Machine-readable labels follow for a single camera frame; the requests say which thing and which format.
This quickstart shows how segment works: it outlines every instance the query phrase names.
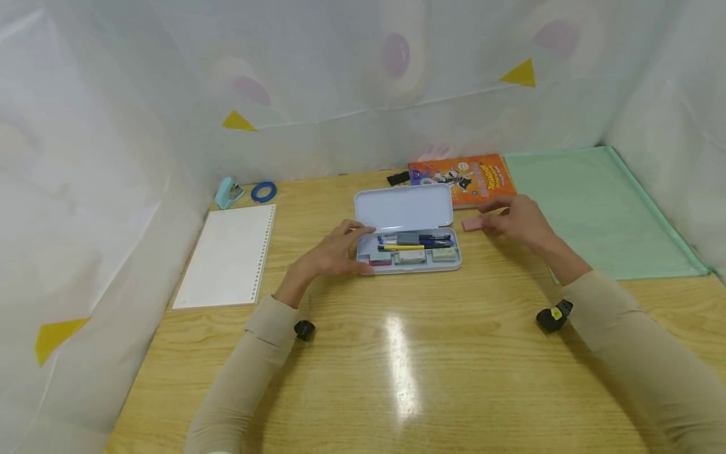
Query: black clip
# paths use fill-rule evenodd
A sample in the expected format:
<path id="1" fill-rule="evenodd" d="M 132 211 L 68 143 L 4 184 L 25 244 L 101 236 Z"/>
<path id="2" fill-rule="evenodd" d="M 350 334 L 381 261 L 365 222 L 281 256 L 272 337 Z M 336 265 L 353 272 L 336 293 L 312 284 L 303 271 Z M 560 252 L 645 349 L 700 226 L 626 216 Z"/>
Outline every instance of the black clip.
<path id="1" fill-rule="evenodd" d="M 405 171 L 401 172 L 400 174 L 394 174 L 386 177 L 386 179 L 391 186 L 397 186 L 409 181 L 411 179 L 411 176 L 409 175 L 408 171 Z"/>
<path id="2" fill-rule="evenodd" d="M 565 325 L 570 312 L 572 312 L 572 303 L 564 299 L 554 307 L 539 311 L 535 320 L 545 333 L 554 333 Z"/>
<path id="3" fill-rule="evenodd" d="M 298 335 L 298 339 L 302 341 L 309 341 L 315 332 L 315 325 L 308 320 L 300 320 L 295 324 L 295 333 Z"/>

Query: yellow triangle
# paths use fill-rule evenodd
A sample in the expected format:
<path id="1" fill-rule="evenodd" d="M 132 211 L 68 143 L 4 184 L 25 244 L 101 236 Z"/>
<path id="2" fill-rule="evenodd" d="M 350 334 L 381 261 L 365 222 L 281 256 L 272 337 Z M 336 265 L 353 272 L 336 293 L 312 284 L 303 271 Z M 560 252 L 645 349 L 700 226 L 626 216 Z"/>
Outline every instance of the yellow triangle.
<path id="1" fill-rule="evenodd" d="M 228 129 L 242 129 L 244 131 L 257 131 L 254 126 L 250 124 L 249 121 L 245 120 L 245 117 L 241 116 L 239 113 L 237 113 L 236 110 L 233 110 L 229 113 L 227 116 L 227 119 L 224 120 L 224 123 L 222 124 L 225 128 Z"/>
<path id="2" fill-rule="evenodd" d="M 67 341 L 76 331 L 80 330 L 86 322 L 87 318 L 79 318 L 77 320 L 68 320 L 66 322 L 47 323 L 41 325 L 36 340 L 36 357 L 38 364 L 42 366 L 46 360 L 60 346 Z"/>
<path id="3" fill-rule="evenodd" d="M 514 68 L 510 72 L 506 73 L 500 80 L 511 84 L 537 86 L 537 83 L 534 80 L 534 66 L 532 66 L 532 59 L 530 58 L 517 68 Z"/>

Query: white notebook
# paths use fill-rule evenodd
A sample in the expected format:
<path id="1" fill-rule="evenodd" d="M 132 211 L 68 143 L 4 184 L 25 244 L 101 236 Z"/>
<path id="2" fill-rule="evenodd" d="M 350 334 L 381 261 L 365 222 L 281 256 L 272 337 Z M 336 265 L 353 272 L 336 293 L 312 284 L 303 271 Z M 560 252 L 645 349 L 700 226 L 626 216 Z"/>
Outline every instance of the white notebook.
<path id="1" fill-rule="evenodd" d="M 209 213 L 172 308 L 257 302 L 274 213 L 275 205 Z"/>

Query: open pencil case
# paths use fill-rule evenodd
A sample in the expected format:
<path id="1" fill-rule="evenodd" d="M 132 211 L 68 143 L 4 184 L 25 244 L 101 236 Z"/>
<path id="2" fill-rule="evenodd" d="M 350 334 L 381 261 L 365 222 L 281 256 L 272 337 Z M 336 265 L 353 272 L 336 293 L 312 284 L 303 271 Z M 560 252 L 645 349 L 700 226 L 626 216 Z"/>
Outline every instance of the open pencil case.
<path id="1" fill-rule="evenodd" d="M 425 261 L 398 263 L 397 252 L 391 252 L 389 265 L 374 266 L 375 274 L 389 275 L 408 272 L 453 271 L 461 267 L 461 251 L 454 221 L 451 190 L 447 185 L 399 186 L 358 192 L 355 196 L 356 219 L 376 231 L 358 240 L 356 259 L 369 263 L 371 254 L 379 252 L 379 235 L 411 232 L 418 235 L 450 235 L 453 257 L 447 262 L 435 262 L 435 249 L 425 249 Z"/>

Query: long sleeve shirt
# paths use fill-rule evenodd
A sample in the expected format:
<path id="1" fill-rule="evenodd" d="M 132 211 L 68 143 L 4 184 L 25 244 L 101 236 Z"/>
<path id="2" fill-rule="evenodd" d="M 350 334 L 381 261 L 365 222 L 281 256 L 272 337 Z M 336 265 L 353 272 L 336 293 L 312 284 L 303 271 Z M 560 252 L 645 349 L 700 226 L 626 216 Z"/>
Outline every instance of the long sleeve shirt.
<path id="1" fill-rule="evenodd" d="M 593 271 L 563 288 L 573 327 L 635 404 L 682 453 L 726 453 L 726 387 L 620 285 Z M 265 298 L 187 435 L 186 454 L 238 454 L 272 376 L 294 342 L 297 311 Z"/>

